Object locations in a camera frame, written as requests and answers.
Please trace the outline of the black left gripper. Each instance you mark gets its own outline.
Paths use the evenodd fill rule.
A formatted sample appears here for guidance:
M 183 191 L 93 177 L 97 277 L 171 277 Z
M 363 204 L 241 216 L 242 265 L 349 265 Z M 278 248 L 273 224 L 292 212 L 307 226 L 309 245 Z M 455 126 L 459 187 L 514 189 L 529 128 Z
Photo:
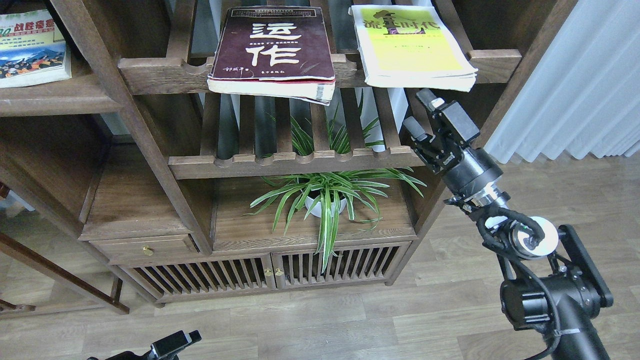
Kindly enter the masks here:
M 198 330 L 190 333 L 185 333 L 183 330 L 180 330 L 153 342 L 150 346 L 150 351 L 147 353 L 147 359 L 178 360 L 178 353 L 201 340 L 201 333 Z

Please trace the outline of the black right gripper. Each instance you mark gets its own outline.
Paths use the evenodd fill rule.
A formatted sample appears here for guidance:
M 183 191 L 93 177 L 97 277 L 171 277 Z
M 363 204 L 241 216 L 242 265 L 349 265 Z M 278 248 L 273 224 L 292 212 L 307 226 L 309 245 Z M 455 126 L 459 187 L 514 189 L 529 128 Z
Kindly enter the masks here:
M 409 116 L 402 121 L 414 144 L 421 144 L 425 161 L 434 173 L 442 173 L 454 201 L 498 201 L 502 193 L 496 182 L 503 175 L 498 164 L 472 141 L 480 130 L 460 103 L 446 101 L 430 88 L 420 89 L 416 98 L 425 106 L 434 131 L 430 135 Z

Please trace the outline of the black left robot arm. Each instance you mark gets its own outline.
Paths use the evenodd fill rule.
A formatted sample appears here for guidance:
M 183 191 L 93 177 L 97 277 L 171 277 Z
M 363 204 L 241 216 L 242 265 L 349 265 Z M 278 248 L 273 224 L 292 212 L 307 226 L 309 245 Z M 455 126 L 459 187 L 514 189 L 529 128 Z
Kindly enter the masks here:
M 137 355 L 132 351 L 123 351 L 108 360 L 178 360 L 178 353 L 186 347 L 202 340 L 198 330 L 185 333 L 183 330 L 172 333 L 158 341 L 153 342 L 150 350 L 142 355 Z

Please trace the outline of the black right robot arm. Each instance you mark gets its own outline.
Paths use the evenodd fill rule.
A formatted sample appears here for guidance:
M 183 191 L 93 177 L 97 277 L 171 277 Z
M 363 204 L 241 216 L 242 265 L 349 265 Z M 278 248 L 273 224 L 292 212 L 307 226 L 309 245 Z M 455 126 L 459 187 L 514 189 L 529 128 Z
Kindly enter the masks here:
M 496 253 L 503 314 L 514 330 L 535 330 L 546 344 L 532 358 L 608 360 L 592 319 L 611 307 L 614 297 L 576 230 L 508 207 L 510 196 L 497 185 L 503 171 L 483 148 L 473 146 L 480 130 L 459 102 L 446 102 L 428 88 L 413 98 L 423 105 L 431 131 L 415 117 L 405 118 L 412 148 L 427 168 L 441 174 L 452 193 L 446 203 L 462 210 L 483 246 Z

